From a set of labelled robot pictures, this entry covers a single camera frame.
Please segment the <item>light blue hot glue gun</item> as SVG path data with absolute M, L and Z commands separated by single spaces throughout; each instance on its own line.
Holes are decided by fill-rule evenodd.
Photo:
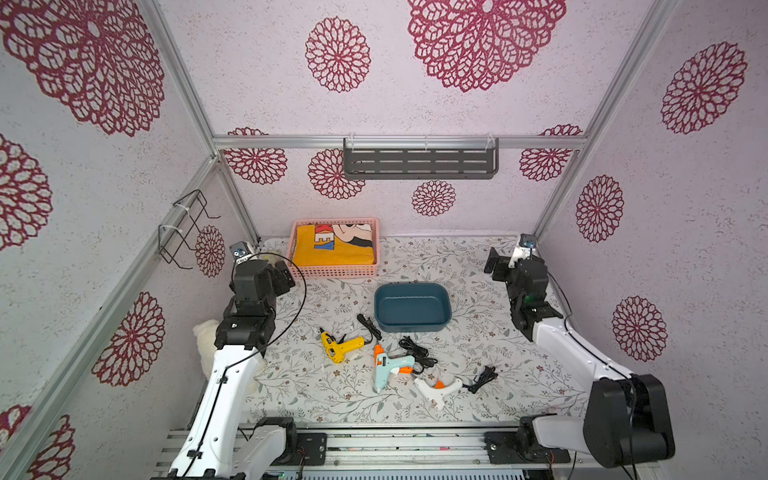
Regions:
M 416 360 L 411 355 L 390 357 L 384 348 L 376 344 L 374 347 L 374 382 L 373 391 L 380 393 L 389 384 L 393 374 L 411 374 Z

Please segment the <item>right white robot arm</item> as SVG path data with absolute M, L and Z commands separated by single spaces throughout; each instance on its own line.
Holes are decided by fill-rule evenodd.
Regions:
M 547 299 L 549 270 L 529 246 L 510 256 L 490 249 L 484 271 L 504 284 L 514 327 L 570 369 L 589 395 L 582 417 L 539 414 L 521 419 L 516 450 L 590 455 L 605 468 L 668 460 L 676 453 L 666 390 L 655 376 L 623 367 L 582 337 Z

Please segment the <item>yellow hot glue gun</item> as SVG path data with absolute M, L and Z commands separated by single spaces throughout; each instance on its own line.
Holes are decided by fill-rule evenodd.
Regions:
M 345 360 L 348 353 L 361 349 L 366 345 L 363 337 L 356 337 L 351 340 L 337 341 L 329 332 L 320 329 L 321 342 L 328 358 L 335 364 L 340 364 Z

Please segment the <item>white hot glue gun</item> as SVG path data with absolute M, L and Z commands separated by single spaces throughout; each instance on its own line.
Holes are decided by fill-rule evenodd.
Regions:
M 454 378 L 448 383 L 437 380 L 434 385 L 430 385 L 426 380 L 415 377 L 414 385 L 425 402 L 436 410 L 442 410 L 447 399 L 463 388 L 463 382 L 459 378 Z

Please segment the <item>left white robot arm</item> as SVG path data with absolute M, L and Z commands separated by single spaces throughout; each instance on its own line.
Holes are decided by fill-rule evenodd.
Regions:
M 168 479 L 259 479 L 275 461 L 293 455 L 296 434 L 290 418 L 266 421 L 235 448 L 249 383 L 279 338 L 274 333 L 277 298 L 295 286 L 292 266 L 282 255 L 276 262 L 264 254 L 235 262 L 233 297 L 216 330 L 208 384 Z

